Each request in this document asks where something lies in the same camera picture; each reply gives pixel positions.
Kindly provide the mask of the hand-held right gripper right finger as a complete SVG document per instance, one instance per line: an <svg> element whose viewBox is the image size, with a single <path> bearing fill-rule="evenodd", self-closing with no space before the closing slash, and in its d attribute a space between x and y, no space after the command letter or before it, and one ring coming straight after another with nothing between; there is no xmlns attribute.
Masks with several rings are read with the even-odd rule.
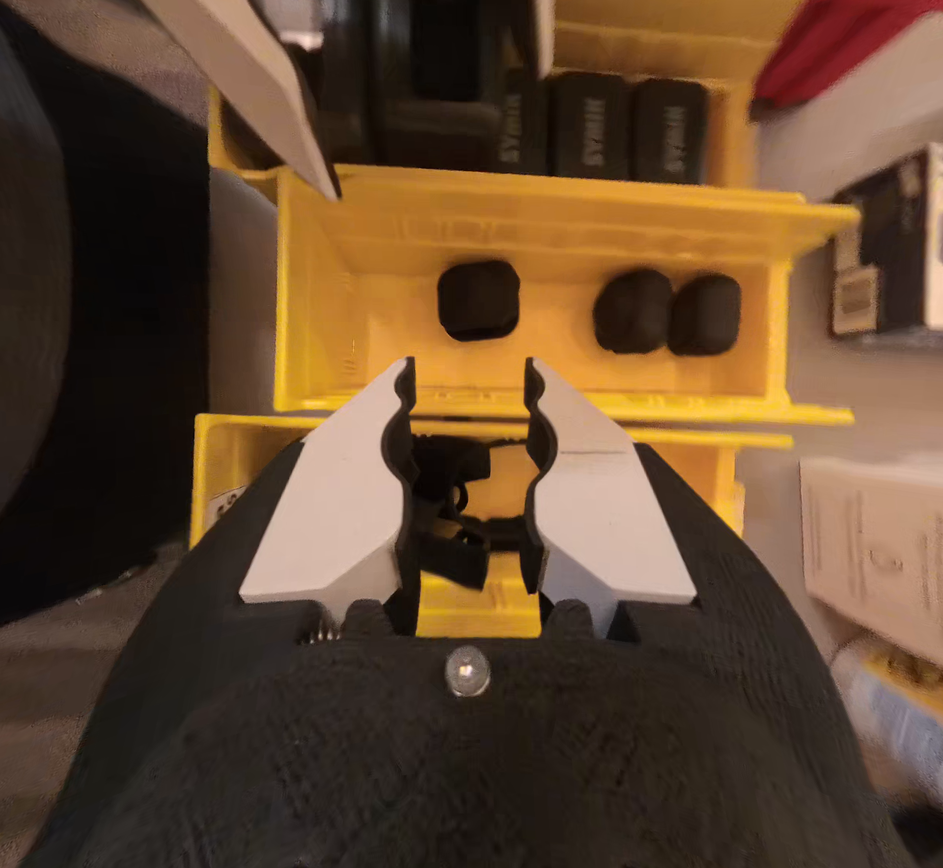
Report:
<svg viewBox="0 0 943 868"><path fill-rule="evenodd" d="M539 359L525 363L525 587L577 601L606 638L619 605L687 606L697 591L635 440Z"/></svg>

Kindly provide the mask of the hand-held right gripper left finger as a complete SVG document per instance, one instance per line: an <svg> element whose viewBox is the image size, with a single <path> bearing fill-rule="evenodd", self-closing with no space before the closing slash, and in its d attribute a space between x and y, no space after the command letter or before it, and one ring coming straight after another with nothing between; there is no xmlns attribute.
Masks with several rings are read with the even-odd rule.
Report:
<svg viewBox="0 0 943 868"><path fill-rule="evenodd" d="M243 602L313 601L340 621L360 600L418 598L415 401L415 360L403 357L302 438Z"/></svg>

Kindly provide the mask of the yellow plastic bin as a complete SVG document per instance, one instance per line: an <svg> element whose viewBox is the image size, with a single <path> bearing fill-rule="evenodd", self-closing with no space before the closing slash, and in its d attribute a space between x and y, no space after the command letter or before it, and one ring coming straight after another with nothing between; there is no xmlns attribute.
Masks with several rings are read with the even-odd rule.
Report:
<svg viewBox="0 0 943 868"><path fill-rule="evenodd" d="M310 417L202 414L195 422L194 489L190 546L197 544L283 448L321 424ZM489 446L490 476L470 489L472 516L522 513L528 478L536 474L524 442L527 424L412 419L414 435L454 436ZM744 449L787 449L789 435L683 428L628 428L655 451L738 535L743 532L745 489L736 479ZM417 634L426 638L535 638L537 596L525 590L518 555L490 556L482 591L424 573Z"/></svg>
<svg viewBox="0 0 943 868"><path fill-rule="evenodd" d="M277 173L278 412L335 411L397 359L417 370L418 414L522 418L525 362L539 358L619 422L841 426L843 408L786 389L794 261L856 227L852 206L800 194L593 179L341 166L342 199ZM448 268L508 262L520 319L460 343L437 286ZM740 286L737 343L713 357L603 350L596 297L651 267L680 286L720 273Z"/></svg>
<svg viewBox="0 0 943 868"><path fill-rule="evenodd" d="M695 81L709 91L706 181L755 189L749 108L755 84L806 0L555 0L554 71ZM222 119L221 96L207 96L208 160L275 200L277 174L263 172Z"/></svg>

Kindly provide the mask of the large black case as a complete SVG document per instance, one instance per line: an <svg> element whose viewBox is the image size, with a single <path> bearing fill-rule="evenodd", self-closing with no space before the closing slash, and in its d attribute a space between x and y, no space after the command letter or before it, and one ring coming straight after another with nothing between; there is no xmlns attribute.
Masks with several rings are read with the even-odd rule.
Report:
<svg viewBox="0 0 943 868"><path fill-rule="evenodd" d="M371 0L321 0L316 101L334 164L375 162L371 95Z"/></svg>
<svg viewBox="0 0 943 868"><path fill-rule="evenodd" d="M373 1L382 162L492 170L503 85L495 1Z"/></svg>

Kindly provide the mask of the black rounded pouch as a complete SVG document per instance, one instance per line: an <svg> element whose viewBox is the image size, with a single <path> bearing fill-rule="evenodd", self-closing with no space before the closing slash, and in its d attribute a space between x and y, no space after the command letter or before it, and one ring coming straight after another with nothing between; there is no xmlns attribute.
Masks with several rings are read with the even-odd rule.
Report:
<svg viewBox="0 0 943 868"><path fill-rule="evenodd" d="M648 354L666 345L673 290L654 269L623 272L607 282L592 312L598 345L619 355Z"/></svg>
<svg viewBox="0 0 943 868"><path fill-rule="evenodd" d="M679 357L714 357L737 343L741 319L741 289L720 273L699 275L674 296L666 345Z"/></svg>
<svg viewBox="0 0 943 868"><path fill-rule="evenodd" d="M520 320L520 278L507 261L468 261L446 269L438 280L438 315L443 330L460 343L501 339Z"/></svg>

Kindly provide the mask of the white cardboard box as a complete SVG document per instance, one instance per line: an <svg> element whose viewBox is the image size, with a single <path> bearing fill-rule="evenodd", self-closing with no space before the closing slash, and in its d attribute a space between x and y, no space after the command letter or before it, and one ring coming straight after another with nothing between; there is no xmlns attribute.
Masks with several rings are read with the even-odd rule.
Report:
<svg viewBox="0 0 943 868"><path fill-rule="evenodd" d="M942 458L805 457L806 591L905 652L942 663Z"/></svg>

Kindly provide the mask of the cleaning wipes canister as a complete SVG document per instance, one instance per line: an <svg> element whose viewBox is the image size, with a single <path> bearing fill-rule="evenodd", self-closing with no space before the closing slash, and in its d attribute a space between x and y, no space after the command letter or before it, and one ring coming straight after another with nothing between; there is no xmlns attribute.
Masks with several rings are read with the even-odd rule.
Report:
<svg viewBox="0 0 943 868"><path fill-rule="evenodd" d="M941 667L861 636L835 653L831 672L878 793L894 808L941 812Z"/></svg>

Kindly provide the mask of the disposable glove box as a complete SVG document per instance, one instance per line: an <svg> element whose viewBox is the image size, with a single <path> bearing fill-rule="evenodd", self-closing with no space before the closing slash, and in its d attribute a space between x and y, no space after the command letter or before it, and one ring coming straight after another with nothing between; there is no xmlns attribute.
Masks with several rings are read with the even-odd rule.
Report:
<svg viewBox="0 0 943 868"><path fill-rule="evenodd" d="M832 201L859 214L832 241L832 336L940 350L942 144L926 143Z"/></svg>

